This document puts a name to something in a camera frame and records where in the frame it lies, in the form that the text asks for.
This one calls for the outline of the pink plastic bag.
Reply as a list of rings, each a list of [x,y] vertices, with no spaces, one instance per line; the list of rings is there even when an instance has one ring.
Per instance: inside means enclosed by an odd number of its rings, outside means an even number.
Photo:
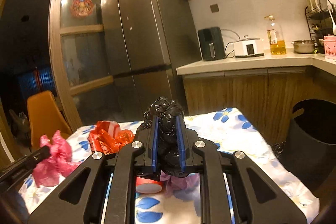
[[[72,161],[72,148],[57,130],[52,136],[52,143],[47,135],[40,137],[40,147],[47,146],[50,156],[40,162],[33,170],[37,187],[53,187],[59,184],[59,177],[69,176],[81,162]]]

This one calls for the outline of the black plastic bag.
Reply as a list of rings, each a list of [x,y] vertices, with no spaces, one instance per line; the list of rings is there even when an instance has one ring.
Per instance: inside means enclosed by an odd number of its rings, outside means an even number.
[[[158,181],[161,173],[179,178],[188,174],[181,173],[179,165],[178,144],[176,135],[176,116],[184,116],[183,107],[175,100],[165,97],[156,99],[143,114],[144,121],[137,132],[152,127],[153,117],[158,117],[158,164],[154,173],[140,173],[139,176]]]

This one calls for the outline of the black trash bin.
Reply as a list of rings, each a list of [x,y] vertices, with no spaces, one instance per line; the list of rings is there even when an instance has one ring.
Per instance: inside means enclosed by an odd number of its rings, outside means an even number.
[[[335,103],[308,99],[293,106],[288,135],[279,161],[312,192],[335,167]]]

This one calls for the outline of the red paper cup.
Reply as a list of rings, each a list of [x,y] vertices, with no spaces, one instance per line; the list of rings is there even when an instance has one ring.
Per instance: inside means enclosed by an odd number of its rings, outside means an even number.
[[[142,194],[155,194],[163,189],[163,182],[137,177],[136,192]]]

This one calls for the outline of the floral blue white tablecloth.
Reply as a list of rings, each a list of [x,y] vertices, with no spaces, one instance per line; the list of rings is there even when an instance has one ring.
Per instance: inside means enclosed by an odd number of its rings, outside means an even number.
[[[213,141],[218,151],[233,154],[238,162],[249,157],[254,161],[303,212],[307,223],[319,214],[319,199],[304,184],[288,172],[272,152],[261,134],[237,108],[185,118],[186,127],[195,130],[201,138]],[[72,160],[84,161],[91,156],[88,137],[96,125],[78,128],[67,142],[72,147]],[[163,175],[167,184],[159,193],[136,193],[135,223],[201,223],[201,200],[198,175],[179,179]],[[37,186],[30,175],[19,190],[29,213],[56,186]]]

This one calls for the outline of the orange chair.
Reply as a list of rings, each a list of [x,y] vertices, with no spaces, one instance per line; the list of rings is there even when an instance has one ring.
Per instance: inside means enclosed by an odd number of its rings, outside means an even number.
[[[31,146],[33,150],[40,147],[40,137],[47,135],[50,139],[57,130],[67,139],[72,130],[61,114],[51,91],[35,94],[27,100]]]

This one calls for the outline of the wooden glass sliding door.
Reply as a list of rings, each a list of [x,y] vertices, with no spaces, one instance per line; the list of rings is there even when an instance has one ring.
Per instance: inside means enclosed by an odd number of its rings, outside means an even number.
[[[106,52],[102,9],[105,0],[92,0],[93,13],[71,15],[73,0],[51,0],[49,51],[56,92],[72,130],[119,111]]]

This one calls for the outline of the black air fryer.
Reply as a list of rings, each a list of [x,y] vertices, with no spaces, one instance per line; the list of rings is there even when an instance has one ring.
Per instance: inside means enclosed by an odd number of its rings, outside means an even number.
[[[219,27],[198,30],[202,58],[204,61],[220,60],[225,58],[224,42]]]

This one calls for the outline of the white rice cooker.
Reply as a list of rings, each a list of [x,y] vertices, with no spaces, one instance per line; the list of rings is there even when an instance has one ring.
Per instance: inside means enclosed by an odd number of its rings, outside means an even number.
[[[264,43],[260,38],[250,38],[245,35],[243,39],[233,42],[236,58],[264,56]]]

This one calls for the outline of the cooking oil bottle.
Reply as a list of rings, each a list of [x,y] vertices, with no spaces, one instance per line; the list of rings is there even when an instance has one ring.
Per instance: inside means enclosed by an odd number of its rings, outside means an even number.
[[[274,15],[268,15],[265,19],[267,20],[266,30],[271,54],[285,55],[286,45],[281,25],[276,21]]]

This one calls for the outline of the dark steel refrigerator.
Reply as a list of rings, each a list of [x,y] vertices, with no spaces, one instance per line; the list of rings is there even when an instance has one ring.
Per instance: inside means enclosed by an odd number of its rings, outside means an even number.
[[[188,0],[102,0],[106,50],[121,113],[139,121],[159,97],[187,106],[177,68],[201,51]]]

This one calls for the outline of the steel bowl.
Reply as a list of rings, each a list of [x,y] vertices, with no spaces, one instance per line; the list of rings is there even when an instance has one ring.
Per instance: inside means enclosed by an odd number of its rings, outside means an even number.
[[[293,40],[294,53],[312,54],[315,52],[315,42],[313,40]]]

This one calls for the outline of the red door decoration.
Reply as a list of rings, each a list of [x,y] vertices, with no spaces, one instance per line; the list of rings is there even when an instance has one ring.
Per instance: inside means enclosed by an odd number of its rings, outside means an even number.
[[[84,18],[91,15],[96,5],[92,0],[73,0],[70,6],[71,15],[75,18]]]

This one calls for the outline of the black dish rack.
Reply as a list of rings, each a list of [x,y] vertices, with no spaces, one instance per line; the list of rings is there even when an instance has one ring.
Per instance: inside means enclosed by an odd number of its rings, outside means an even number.
[[[334,35],[335,4],[330,0],[306,0],[305,18],[317,53],[325,53],[324,36]]]

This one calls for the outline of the wall power outlet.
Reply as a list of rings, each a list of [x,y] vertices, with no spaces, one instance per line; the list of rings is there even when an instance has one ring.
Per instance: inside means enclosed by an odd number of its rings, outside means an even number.
[[[219,7],[218,7],[218,4],[213,4],[210,6],[210,9],[211,9],[211,12],[212,13],[217,13],[219,12]]]

